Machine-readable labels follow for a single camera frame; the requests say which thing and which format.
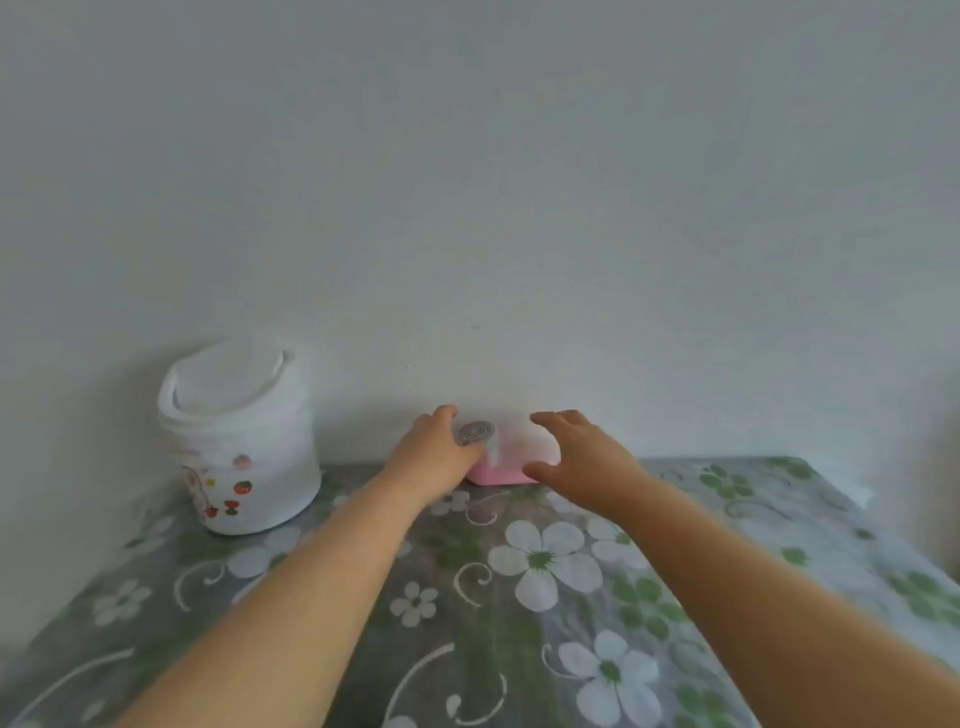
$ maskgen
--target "white wall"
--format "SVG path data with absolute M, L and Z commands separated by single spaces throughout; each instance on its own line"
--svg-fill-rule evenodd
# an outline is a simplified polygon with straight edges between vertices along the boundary
M 328 460 L 444 400 L 579 406 L 641 455 L 827 464 L 960 565 L 958 27 L 955 0 L 8 0 L 0 642 L 169 473 L 164 369 L 247 328 L 305 355 Z

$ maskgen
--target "person's right hand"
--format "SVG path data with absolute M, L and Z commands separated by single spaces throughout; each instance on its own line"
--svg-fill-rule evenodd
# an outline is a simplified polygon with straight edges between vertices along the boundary
M 560 465 L 534 461 L 523 474 L 583 508 L 613 520 L 624 494 L 650 480 L 626 448 L 578 410 L 534 412 L 530 421 L 557 438 Z

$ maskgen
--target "hand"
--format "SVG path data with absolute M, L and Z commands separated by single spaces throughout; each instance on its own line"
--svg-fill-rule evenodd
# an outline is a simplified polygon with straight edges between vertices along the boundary
M 523 466 L 523 474 L 583 508 L 615 520 L 622 496 L 652 480 L 626 448 L 578 410 L 535 412 L 530 421 L 557 439 L 560 465 L 535 461 Z
M 420 508 L 453 490 L 486 449 L 483 443 L 457 445 L 451 429 L 456 416 L 457 408 L 444 404 L 417 417 L 379 478 L 402 488 Z

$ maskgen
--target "finger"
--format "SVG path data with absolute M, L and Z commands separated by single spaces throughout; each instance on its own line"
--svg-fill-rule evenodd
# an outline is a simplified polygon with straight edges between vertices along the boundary
M 470 443 L 469 445 L 461 445 L 460 452 L 463 453 L 464 460 L 467 461 L 468 465 L 472 468 L 478 462 L 480 458 L 484 456 L 484 453 L 487 452 L 487 443 Z
M 530 415 L 530 422 L 540 425 L 557 440 L 560 440 L 564 432 L 571 428 L 571 424 L 557 412 L 534 412 Z
M 539 460 L 534 460 L 523 466 L 523 474 L 536 480 L 538 483 L 546 483 L 549 485 L 553 482 L 554 476 L 557 474 L 557 469 L 558 467 L 556 465 L 547 465 L 546 463 L 541 463 Z
M 449 425 L 453 422 L 453 418 L 457 416 L 457 405 L 441 404 L 433 411 L 433 416 L 441 422 L 445 422 Z
M 587 416 L 581 412 L 579 409 L 565 409 L 563 412 L 559 413 L 567 422 L 571 425 L 589 425 L 590 420 L 587 419 Z

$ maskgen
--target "gray tablecloth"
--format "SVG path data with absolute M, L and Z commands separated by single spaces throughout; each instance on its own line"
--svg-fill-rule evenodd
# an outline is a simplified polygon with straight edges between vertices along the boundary
M 960 669 L 960 588 L 803 461 L 645 465 L 945 669 Z M 171 502 L 3 676 L 0 725 L 110 725 L 376 471 L 329 469 L 306 511 L 249 537 L 215 536 L 186 496 Z M 683 607 L 620 529 L 541 486 L 466 484 L 407 534 L 327 720 L 753 723 Z

